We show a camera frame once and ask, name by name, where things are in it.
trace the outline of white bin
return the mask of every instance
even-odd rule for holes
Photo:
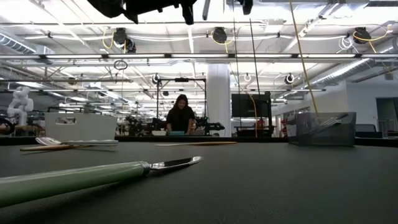
[[[46,113],[45,135],[61,142],[108,140],[114,139],[117,124],[115,117],[92,113]]]

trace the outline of black screen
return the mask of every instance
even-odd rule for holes
[[[268,104],[266,96],[252,95],[256,104],[257,117],[268,117]],[[254,105],[253,101],[248,94],[232,94],[232,117],[253,118]]]

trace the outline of woman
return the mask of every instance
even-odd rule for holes
[[[174,107],[167,114],[167,131],[184,131],[186,134],[190,134],[194,120],[195,114],[188,106],[187,96],[179,95]]]

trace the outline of knife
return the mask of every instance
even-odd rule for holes
[[[104,184],[147,175],[150,171],[171,170],[196,164],[195,156],[175,161],[126,162],[81,169],[60,170],[0,178],[0,208]]]

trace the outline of light green knife handle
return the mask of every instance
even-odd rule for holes
[[[0,178],[0,208],[146,175],[147,162],[127,162]]]

